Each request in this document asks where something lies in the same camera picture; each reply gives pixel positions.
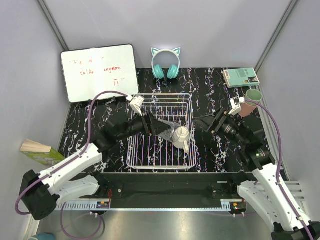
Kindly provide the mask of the clear faceted glass cup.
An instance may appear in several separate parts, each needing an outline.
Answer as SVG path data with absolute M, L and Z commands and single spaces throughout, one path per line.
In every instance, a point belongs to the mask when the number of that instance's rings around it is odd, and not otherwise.
M 163 140 L 169 141 L 171 143 L 174 142 L 174 133 L 175 131 L 181 126 L 180 124 L 173 122 L 173 121 L 167 121 L 163 119 L 159 119 L 160 122 L 166 124 L 169 126 L 169 128 L 162 133 L 158 135 L 158 137 L 162 138 Z

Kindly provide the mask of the white ceramic mug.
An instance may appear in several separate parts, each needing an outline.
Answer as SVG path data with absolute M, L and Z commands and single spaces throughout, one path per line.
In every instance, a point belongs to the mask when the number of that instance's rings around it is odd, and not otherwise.
M 189 140 L 190 140 L 190 132 L 187 127 L 180 126 L 178 127 L 172 136 L 172 143 L 175 148 L 183 149 L 183 151 L 188 154 L 189 149 Z

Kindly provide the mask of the pink plastic cup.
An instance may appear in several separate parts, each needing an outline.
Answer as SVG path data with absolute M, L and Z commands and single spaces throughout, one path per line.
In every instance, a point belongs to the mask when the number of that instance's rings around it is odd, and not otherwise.
M 241 110 L 238 114 L 242 118 L 249 116 L 258 107 L 256 104 L 253 104 L 251 102 L 250 103 L 247 103 L 247 102 L 241 103 L 240 106 L 241 106 Z

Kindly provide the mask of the green plastic cup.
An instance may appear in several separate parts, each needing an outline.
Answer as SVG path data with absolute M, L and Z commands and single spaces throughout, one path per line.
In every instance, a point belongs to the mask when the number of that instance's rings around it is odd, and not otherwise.
M 263 95 L 262 93 L 257 90 L 257 89 L 249 89 L 246 93 L 245 93 L 245 103 L 248 104 L 249 106 L 253 106 L 253 107 L 256 107 L 257 105 L 255 103 L 252 103 L 252 102 L 248 102 L 249 101 L 253 101 L 253 102 L 256 102 L 256 103 L 260 103 L 260 101 L 262 100 L 263 98 Z

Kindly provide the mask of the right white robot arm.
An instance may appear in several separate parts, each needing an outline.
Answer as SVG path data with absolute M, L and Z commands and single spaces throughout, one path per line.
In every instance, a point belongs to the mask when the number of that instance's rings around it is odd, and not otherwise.
M 193 122 L 207 133 L 225 136 L 240 146 L 239 158 L 264 189 L 261 193 L 244 172 L 238 173 L 227 185 L 228 195 L 241 197 L 249 203 L 268 225 L 274 240 L 318 240 L 320 223 L 312 221 L 299 206 L 284 182 L 279 164 L 249 127 L 236 123 L 220 108 L 216 113 L 195 117 Z

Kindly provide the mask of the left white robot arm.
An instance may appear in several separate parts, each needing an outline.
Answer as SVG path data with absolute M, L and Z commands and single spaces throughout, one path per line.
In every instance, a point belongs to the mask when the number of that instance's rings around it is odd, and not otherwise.
M 83 148 L 39 173 L 26 172 L 22 178 L 18 202 L 23 202 L 34 220 L 49 216 L 58 205 L 84 196 L 103 198 L 109 190 L 109 181 L 100 173 L 89 173 L 74 178 L 118 147 L 120 141 L 137 134 L 158 136 L 171 126 L 156 119 L 151 112 L 135 115 L 130 121 L 106 126 L 91 137 Z

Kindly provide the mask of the teal book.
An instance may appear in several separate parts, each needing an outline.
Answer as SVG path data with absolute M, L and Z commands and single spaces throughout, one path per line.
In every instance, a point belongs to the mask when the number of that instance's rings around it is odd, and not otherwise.
M 254 68 L 235 68 L 222 71 L 228 88 L 258 86 L 260 81 Z

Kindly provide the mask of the teal cat-ear headphones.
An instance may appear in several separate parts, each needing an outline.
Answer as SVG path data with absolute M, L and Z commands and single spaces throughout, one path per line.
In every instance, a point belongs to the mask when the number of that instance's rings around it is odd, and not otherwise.
M 180 71 L 180 54 L 181 48 L 176 47 L 174 49 L 158 49 L 152 47 L 150 49 L 152 59 L 151 68 L 155 79 L 175 79 Z

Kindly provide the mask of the white dry-erase board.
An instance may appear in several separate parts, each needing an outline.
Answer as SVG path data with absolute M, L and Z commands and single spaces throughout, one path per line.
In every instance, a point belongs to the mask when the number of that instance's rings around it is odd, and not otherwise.
M 60 54 L 68 100 L 93 100 L 101 92 L 139 92 L 131 44 L 64 51 Z

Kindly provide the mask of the green wooden box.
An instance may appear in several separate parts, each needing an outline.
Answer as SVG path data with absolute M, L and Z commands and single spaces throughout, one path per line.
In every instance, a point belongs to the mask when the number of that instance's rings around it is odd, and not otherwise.
M 52 167 L 65 159 L 57 150 L 29 139 L 26 139 L 19 151 L 30 159 L 48 167 Z

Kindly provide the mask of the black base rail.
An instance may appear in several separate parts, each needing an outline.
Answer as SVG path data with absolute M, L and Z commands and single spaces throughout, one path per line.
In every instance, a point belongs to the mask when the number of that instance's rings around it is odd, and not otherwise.
M 103 173 L 112 209 L 211 209 L 233 199 L 232 183 L 251 173 Z

